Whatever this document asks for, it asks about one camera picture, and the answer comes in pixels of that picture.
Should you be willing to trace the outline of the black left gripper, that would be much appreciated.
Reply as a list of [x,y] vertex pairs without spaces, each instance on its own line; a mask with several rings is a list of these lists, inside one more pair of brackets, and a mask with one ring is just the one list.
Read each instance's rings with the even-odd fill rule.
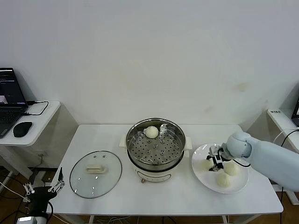
[[57,196],[57,193],[64,187],[63,168],[59,170],[57,182],[48,187],[33,188],[31,183],[23,184],[26,195],[29,200],[29,216],[32,217],[47,217],[48,202]]

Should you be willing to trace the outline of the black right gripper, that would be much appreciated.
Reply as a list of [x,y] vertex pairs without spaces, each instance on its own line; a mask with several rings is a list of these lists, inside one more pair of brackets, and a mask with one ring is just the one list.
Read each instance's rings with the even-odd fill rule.
[[211,168],[209,168],[208,171],[213,171],[213,172],[217,172],[220,171],[221,169],[224,168],[223,163],[227,162],[228,160],[225,159],[222,154],[224,153],[224,149],[223,148],[219,148],[215,150],[215,155],[208,155],[206,157],[206,160],[213,160],[214,161],[214,166],[212,166]]

